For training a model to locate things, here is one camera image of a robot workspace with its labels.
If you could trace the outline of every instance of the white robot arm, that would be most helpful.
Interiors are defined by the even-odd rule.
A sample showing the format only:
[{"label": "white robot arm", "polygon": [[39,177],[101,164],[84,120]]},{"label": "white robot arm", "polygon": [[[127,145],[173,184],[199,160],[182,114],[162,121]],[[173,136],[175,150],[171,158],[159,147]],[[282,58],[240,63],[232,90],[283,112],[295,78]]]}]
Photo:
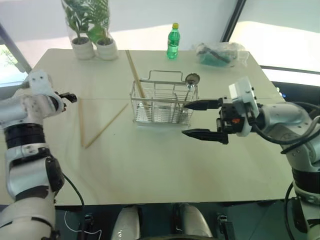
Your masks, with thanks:
[{"label": "white robot arm", "polygon": [[257,104],[254,88],[247,78],[229,87],[232,102],[225,98],[199,100],[184,107],[194,110],[219,109],[217,132],[189,129],[185,135],[228,144],[228,134],[247,136],[256,132],[282,147],[292,167],[293,187],[300,200],[309,240],[320,239],[320,108],[313,119],[298,104],[282,102]]},{"label": "white robot arm", "polygon": [[72,103],[74,94],[58,95],[44,71],[30,73],[24,86],[32,94],[0,101],[4,130],[6,187],[15,202],[0,214],[2,240],[55,240],[54,197],[64,184],[58,160],[50,153],[43,119],[65,110],[62,98]]}]

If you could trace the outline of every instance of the cable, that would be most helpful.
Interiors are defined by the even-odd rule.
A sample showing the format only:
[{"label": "cable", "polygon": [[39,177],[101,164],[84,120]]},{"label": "cable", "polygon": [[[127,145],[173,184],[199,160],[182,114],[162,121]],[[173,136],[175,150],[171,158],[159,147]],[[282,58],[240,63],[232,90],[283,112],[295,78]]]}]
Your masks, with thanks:
[{"label": "cable", "polygon": [[314,119],[316,116],[320,115],[320,111],[317,109],[313,109],[308,113],[308,115],[311,119]]},{"label": "cable", "polygon": [[81,232],[81,239],[84,240],[85,239],[85,202],[84,202],[84,199],[82,198],[80,192],[78,191],[78,189],[74,185],[74,183],[64,173],[63,173],[63,176],[68,181],[68,183],[71,185],[71,187],[76,192],[76,194],[78,195],[78,197],[81,201],[81,209],[82,209],[83,217],[82,217],[82,223],[81,223],[81,230],[79,230],[79,232]]},{"label": "cable", "polygon": [[303,135],[301,135],[300,137],[297,137],[295,139],[291,139],[291,140],[287,140],[287,141],[283,141],[283,140],[276,140],[268,135],[266,135],[263,131],[261,131],[261,129],[254,123],[252,124],[252,129],[263,139],[274,143],[274,144],[280,144],[280,145],[290,145],[290,144],[296,144],[299,141],[304,141],[305,139],[308,139],[310,133],[312,133],[312,131],[315,129],[318,120],[320,118],[319,116],[316,116],[312,123],[310,124],[309,128],[305,131],[305,133]]},{"label": "cable", "polygon": [[295,240],[295,238],[291,232],[289,222],[288,222],[288,201],[289,201],[290,192],[293,187],[294,187],[294,185],[293,185],[293,183],[291,183],[290,186],[288,187],[288,190],[286,191],[285,198],[284,198],[284,224],[285,224],[285,228],[288,232],[290,240]]},{"label": "cable", "polygon": [[308,103],[308,102],[293,101],[292,103],[300,105],[301,107],[307,107],[307,108],[310,108],[310,109],[317,109],[317,110],[320,111],[320,106],[317,106],[317,105],[314,105],[314,104],[311,104],[311,103]]},{"label": "cable", "polygon": [[[74,233],[82,232],[82,230],[74,230],[74,229],[72,229],[71,227],[69,227],[69,225],[68,225],[68,223],[67,223],[67,211],[65,211],[65,213],[64,213],[64,224],[65,224],[65,226],[66,226],[70,231],[72,231],[72,232],[74,232]],[[84,233],[86,233],[86,234],[91,234],[91,235],[100,233],[100,234],[99,234],[99,238],[98,238],[98,240],[100,240],[101,235],[102,235],[102,230],[100,229],[100,230],[95,231],[95,232],[84,231]]]},{"label": "cable", "polygon": [[320,128],[319,128],[318,131],[316,131],[314,134],[312,134],[312,135],[309,136],[308,138],[306,138],[306,139],[304,139],[304,140],[302,140],[302,141],[300,141],[300,142],[298,142],[298,143],[296,143],[296,144],[294,144],[294,145],[292,145],[292,146],[290,146],[290,147],[287,147],[286,149],[282,150],[282,151],[281,151],[281,154],[287,154],[287,153],[290,152],[291,150],[296,149],[296,148],[300,147],[301,145],[303,145],[303,144],[311,141],[312,139],[314,139],[314,138],[317,137],[318,135],[320,135]]}]

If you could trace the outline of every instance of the green bottle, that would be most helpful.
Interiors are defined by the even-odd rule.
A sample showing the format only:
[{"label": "green bottle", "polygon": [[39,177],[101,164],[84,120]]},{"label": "green bottle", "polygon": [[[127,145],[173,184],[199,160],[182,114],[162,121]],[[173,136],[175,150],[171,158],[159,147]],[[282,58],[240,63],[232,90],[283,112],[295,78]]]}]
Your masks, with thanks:
[{"label": "green bottle", "polygon": [[172,30],[168,36],[168,50],[166,51],[166,56],[168,59],[175,59],[178,55],[178,47],[180,42],[179,24],[172,24]]}]

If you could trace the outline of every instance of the wooden table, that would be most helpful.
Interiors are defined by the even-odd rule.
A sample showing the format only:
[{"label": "wooden table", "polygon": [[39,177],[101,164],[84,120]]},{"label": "wooden table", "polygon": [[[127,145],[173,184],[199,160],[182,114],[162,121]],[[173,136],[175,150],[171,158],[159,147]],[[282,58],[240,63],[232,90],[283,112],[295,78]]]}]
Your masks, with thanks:
[{"label": "wooden table", "polygon": [[[230,84],[248,76],[258,102],[283,99],[250,55],[247,67],[216,68],[197,63],[193,51],[180,51],[176,60],[163,51],[131,51],[140,77],[149,70],[198,73],[199,96],[229,96]],[[72,50],[50,49],[34,70],[43,69],[55,90],[83,99],[86,141],[130,102],[133,75],[124,51],[111,62],[79,61]],[[216,130],[217,110],[193,113],[190,128]],[[281,199],[292,181],[291,167],[278,145],[255,133],[229,137],[229,144],[200,141],[181,134],[180,127],[137,127],[133,110],[125,111],[88,148],[80,144],[78,104],[46,119],[44,132],[52,154],[74,182],[87,205],[233,202]],[[6,150],[1,137],[0,151]],[[0,204],[12,202],[0,167]],[[58,205],[79,205],[66,182]]]}]

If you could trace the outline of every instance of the wire basket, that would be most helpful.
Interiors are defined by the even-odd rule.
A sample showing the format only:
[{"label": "wire basket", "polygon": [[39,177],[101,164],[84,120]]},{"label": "wire basket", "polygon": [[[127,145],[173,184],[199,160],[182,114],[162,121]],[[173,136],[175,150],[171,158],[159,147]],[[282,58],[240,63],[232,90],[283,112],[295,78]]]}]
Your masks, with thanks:
[{"label": "wire basket", "polygon": [[[180,81],[150,80],[152,72],[180,73]],[[133,82],[130,99],[138,124],[188,125],[193,110],[184,104],[198,100],[198,86],[187,86],[180,71],[151,70],[148,79],[140,80],[145,98]]]}]

